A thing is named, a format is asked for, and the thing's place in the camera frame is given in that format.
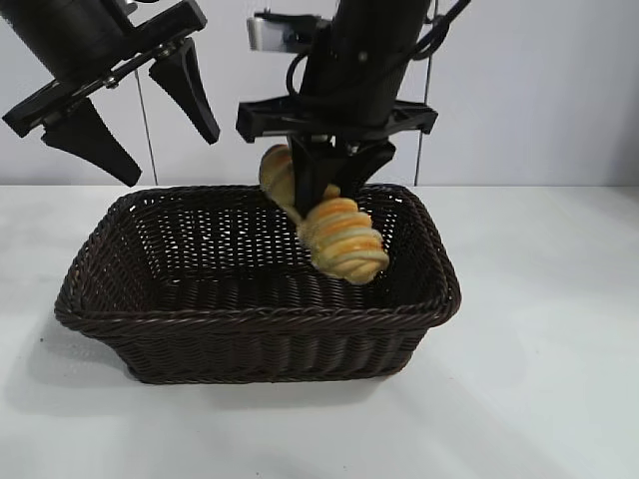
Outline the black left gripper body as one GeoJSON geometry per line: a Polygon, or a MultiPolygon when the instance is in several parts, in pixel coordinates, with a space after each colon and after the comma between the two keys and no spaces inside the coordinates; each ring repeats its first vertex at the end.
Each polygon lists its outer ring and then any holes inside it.
{"type": "Polygon", "coordinates": [[[51,73],[52,83],[3,117],[25,137],[50,115],[167,53],[207,24],[195,1],[180,1],[135,26],[124,1],[4,1],[1,18],[51,73]]]}

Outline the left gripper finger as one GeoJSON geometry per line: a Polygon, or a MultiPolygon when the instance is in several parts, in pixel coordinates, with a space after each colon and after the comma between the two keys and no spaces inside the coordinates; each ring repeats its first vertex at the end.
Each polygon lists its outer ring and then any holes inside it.
{"type": "Polygon", "coordinates": [[[209,145],[219,140],[221,130],[202,83],[192,38],[174,44],[171,50],[159,56],[149,75],[181,108],[209,145]]]}
{"type": "Polygon", "coordinates": [[[49,147],[77,156],[128,187],[142,170],[103,122],[89,98],[45,119],[42,141],[49,147]]]}

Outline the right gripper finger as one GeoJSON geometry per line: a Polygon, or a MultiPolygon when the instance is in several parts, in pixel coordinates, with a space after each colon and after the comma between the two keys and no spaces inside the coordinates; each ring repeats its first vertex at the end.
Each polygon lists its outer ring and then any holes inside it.
{"type": "Polygon", "coordinates": [[[340,156],[329,140],[291,136],[295,176],[295,208],[306,216],[322,198],[327,185],[340,170],[340,156]]]}
{"type": "Polygon", "coordinates": [[[361,144],[356,153],[345,158],[330,183],[339,188],[342,197],[354,199],[365,183],[393,159],[395,151],[391,141],[361,144]]]}

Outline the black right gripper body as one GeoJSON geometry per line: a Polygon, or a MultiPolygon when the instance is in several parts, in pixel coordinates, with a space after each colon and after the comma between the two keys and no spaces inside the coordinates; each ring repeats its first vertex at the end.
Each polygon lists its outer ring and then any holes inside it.
{"type": "Polygon", "coordinates": [[[356,34],[333,24],[251,24],[248,31],[253,50],[295,57],[285,95],[240,103],[236,130],[246,142],[300,135],[359,143],[432,130],[436,112],[397,92],[407,64],[437,50],[437,29],[412,42],[399,26],[356,34]]]}

